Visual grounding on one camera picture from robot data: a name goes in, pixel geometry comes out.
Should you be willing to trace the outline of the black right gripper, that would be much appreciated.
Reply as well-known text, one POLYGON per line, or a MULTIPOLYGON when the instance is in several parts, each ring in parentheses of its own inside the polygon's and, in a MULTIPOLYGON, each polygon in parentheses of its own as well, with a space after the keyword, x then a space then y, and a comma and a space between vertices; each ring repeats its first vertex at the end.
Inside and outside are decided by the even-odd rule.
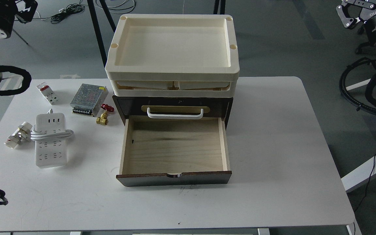
POLYGON ((376 0, 342 0, 336 12, 347 29, 363 24, 370 45, 376 46, 376 0))

